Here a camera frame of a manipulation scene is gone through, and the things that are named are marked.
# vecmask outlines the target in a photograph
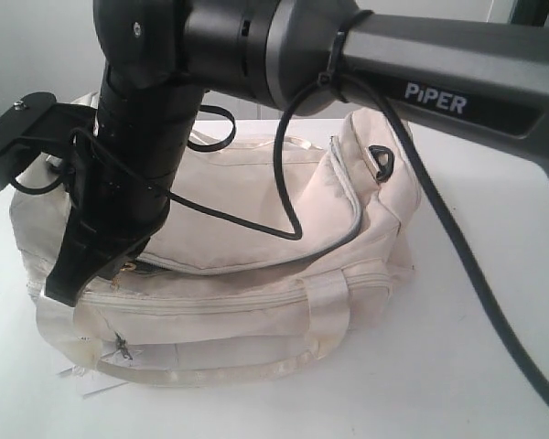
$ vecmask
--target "white table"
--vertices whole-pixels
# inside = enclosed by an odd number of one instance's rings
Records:
[[[276,122],[241,122],[268,134]],[[326,144],[341,121],[293,122]],[[213,135],[227,124],[199,123]],[[424,160],[496,295],[549,377],[549,183],[536,166],[422,127]],[[383,324],[350,335],[316,367],[212,390],[126,385],[87,399],[53,376],[0,195],[0,438],[549,439],[549,412],[482,312],[436,215],[409,230],[417,275]]]

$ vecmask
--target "black wire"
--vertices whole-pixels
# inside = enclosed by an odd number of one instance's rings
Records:
[[[514,362],[519,367],[522,374],[531,383],[535,391],[539,394],[539,396],[541,396],[545,404],[549,407],[549,381],[534,363],[527,350],[522,346],[521,341],[514,333],[511,324],[502,312],[501,306],[497,302],[496,297],[494,296],[494,293],[486,280],[486,276],[479,266],[476,256],[469,247],[461,228],[458,226],[453,215],[447,208],[447,204],[439,194],[435,183],[429,176],[421,157],[416,151],[411,136],[401,121],[401,118],[398,116],[388,100],[365,81],[351,74],[341,74],[339,76],[342,81],[348,82],[368,94],[388,119],[394,129],[394,132],[399,138],[399,141],[403,145],[403,149],[411,162],[414,172],[419,178],[419,182],[421,183],[427,198],[429,198],[433,209],[436,211],[437,216],[441,220],[449,239],[453,242],[457,254],[459,255],[459,259],[462,261],[464,268],[468,273],[469,279],[476,290],[478,298],[482,303],[482,307],[484,308],[488,319],[494,326],[494,329],[504,344],[504,347],[509,351],[512,359],[514,359]]]
[[[84,128],[73,128],[70,132],[70,134],[73,135],[81,135],[84,138],[88,139],[91,142],[91,145],[98,149],[100,154],[102,154],[107,160],[109,160],[111,163],[113,163],[115,166],[117,166],[119,169],[124,171],[126,175],[134,178],[135,180],[142,183],[144,186],[150,187],[151,189],[156,190],[158,193],[164,195],[165,197],[171,199],[172,201],[175,201],[176,203],[185,206],[186,208],[195,210],[199,213],[203,213],[205,215],[209,215],[214,218],[218,218],[220,220],[226,220],[231,223],[237,224],[239,226],[245,227],[247,229],[260,231],[262,233],[266,233],[269,235],[276,236],[278,238],[283,238],[290,241],[299,241],[301,238],[303,238],[303,231],[301,229],[301,225],[296,220],[295,211],[293,210],[293,206],[290,207],[286,205],[285,203],[291,204],[289,200],[288,193],[286,193],[286,186],[285,181],[283,179],[283,184],[280,186],[277,184],[277,187],[279,188],[279,195],[281,196],[281,200],[283,202],[285,212],[292,212],[292,216],[289,215],[289,219],[291,220],[291,224],[293,225],[293,233],[273,229],[268,226],[264,226],[262,224],[256,224],[255,222],[248,221],[246,219],[241,219],[238,217],[235,217],[233,215],[230,215],[228,213],[220,212],[215,209],[206,208],[205,206],[201,206],[200,204],[197,204],[193,201],[190,201],[186,198],[183,198],[177,194],[174,194],[168,189],[165,189],[162,186],[159,186],[158,184],[140,176],[138,173],[136,173],[134,170],[130,168],[130,166],[127,166],[122,160],[120,160],[118,157],[116,157],[113,153],[111,153],[108,148],[102,144],[90,131],[84,129]],[[279,162],[282,164],[283,162],[283,145],[280,145],[280,148],[278,148],[280,154],[275,155],[274,160],[276,162]]]
[[[206,112],[209,114],[217,114],[219,116],[225,117],[231,122],[231,131],[230,131],[230,134],[228,134],[228,137],[226,137],[224,140],[216,144],[200,145],[189,140],[188,141],[189,149],[192,149],[193,151],[196,151],[198,153],[217,153],[218,151],[221,151],[222,149],[225,149],[228,146],[230,146],[231,143],[234,141],[234,138],[236,137],[236,132],[237,132],[236,119],[234,118],[233,114],[228,110],[226,110],[225,108],[216,107],[213,105],[201,105],[199,110],[201,112]]]
[[[27,194],[27,195],[37,196],[37,195],[45,195],[45,194],[48,194],[49,192],[52,192],[53,190],[55,190],[57,187],[59,187],[61,184],[63,184],[65,182],[65,177],[66,177],[66,173],[62,172],[55,179],[55,181],[53,181],[52,183],[48,184],[45,187],[38,187],[38,188],[23,186],[20,183],[18,183],[18,181],[16,181],[15,177],[10,177],[9,183],[18,192],[22,192],[23,194]]]

